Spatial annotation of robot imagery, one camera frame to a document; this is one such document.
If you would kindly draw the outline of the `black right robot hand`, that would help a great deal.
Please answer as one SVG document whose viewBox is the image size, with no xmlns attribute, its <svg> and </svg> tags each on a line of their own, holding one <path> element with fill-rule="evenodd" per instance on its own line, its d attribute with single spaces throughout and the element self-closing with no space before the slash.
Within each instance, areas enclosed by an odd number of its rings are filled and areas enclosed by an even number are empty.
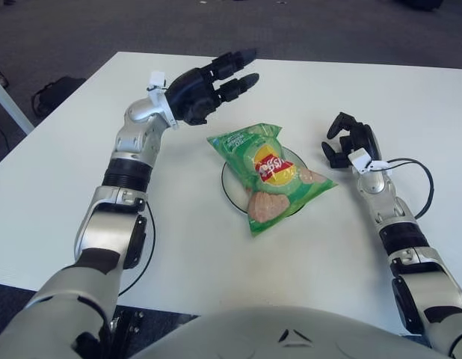
<svg viewBox="0 0 462 359">
<path fill-rule="evenodd" d="M 341 147 L 339 152 L 336 152 L 327 142 L 321 143 L 321 148 L 331 168 L 350 167 L 351 160 L 348 156 L 361 148 L 366 150 L 371 160 L 382 159 L 374 132 L 368 124 L 358 122 L 353 116 L 340 112 L 327 131 L 327 139 L 335 138 L 341 131 L 346 131 L 348 134 L 339 138 Z"/>
</svg>

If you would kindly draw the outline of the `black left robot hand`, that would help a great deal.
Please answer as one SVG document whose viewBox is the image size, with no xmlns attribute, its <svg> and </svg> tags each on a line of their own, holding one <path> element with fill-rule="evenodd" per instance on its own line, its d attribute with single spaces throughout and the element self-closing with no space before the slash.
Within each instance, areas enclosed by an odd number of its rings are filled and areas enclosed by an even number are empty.
<svg viewBox="0 0 462 359">
<path fill-rule="evenodd" d="M 174 118 L 189 126 L 206 124 L 206 118 L 219 106 L 237 99 L 259 81 L 257 73 L 240 79 L 232 77 L 256 60 L 256 56 L 255 48 L 227 52 L 175 79 L 165 91 Z"/>
</svg>

